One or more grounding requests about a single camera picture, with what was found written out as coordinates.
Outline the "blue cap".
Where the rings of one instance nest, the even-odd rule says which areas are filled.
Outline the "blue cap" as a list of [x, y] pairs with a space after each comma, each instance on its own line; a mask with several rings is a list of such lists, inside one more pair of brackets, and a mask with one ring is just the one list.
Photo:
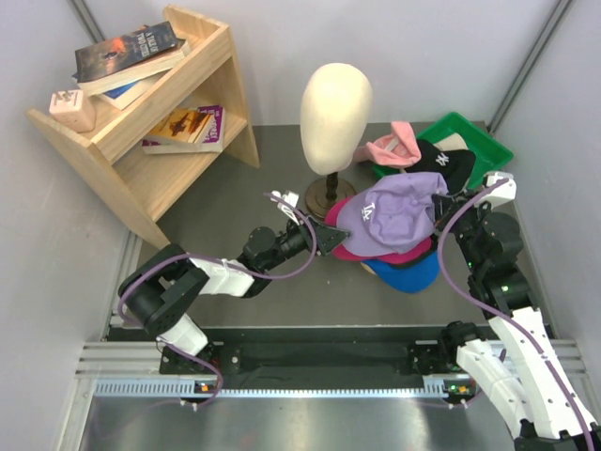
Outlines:
[[437, 254], [421, 264], [407, 269], [395, 269], [389, 263], [380, 260], [365, 260], [387, 286], [408, 294], [418, 293], [430, 287], [439, 275]]

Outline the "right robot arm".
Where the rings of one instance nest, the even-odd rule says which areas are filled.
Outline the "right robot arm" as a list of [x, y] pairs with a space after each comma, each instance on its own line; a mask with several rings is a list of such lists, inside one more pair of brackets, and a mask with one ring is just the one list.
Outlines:
[[501, 353], [472, 323], [442, 329], [438, 357], [464, 370], [501, 415], [516, 450], [597, 450], [600, 424], [587, 410], [553, 349], [532, 289], [516, 264], [523, 249], [511, 215], [483, 194], [433, 197], [439, 244], [455, 237], [470, 275], [456, 288], [483, 315]]

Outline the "lavender cap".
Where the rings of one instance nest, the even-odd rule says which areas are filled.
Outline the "lavender cap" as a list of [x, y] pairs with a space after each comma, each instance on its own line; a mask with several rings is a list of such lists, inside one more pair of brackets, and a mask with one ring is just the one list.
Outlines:
[[433, 194], [448, 194], [438, 173], [386, 176], [340, 209], [336, 226], [350, 232], [344, 247], [358, 257], [405, 254], [435, 230]]

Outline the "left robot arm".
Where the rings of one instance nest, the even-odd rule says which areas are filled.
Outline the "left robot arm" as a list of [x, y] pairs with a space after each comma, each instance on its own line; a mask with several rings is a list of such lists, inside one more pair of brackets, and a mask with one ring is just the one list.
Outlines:
[[289, 220], [285, 230], [254, 229], [236, 259], [193, 257], [169, 244], [132, 273], [119, 287], [117, 312], [151, 337], [180, 350], [180, 361], [192, 372], [212, 364], [207, 336], [187, 314], [200, 295], [251, 298], [277, 277], [270, 271], [307, 251], [325, 256], [350, 233], [310, 218]]

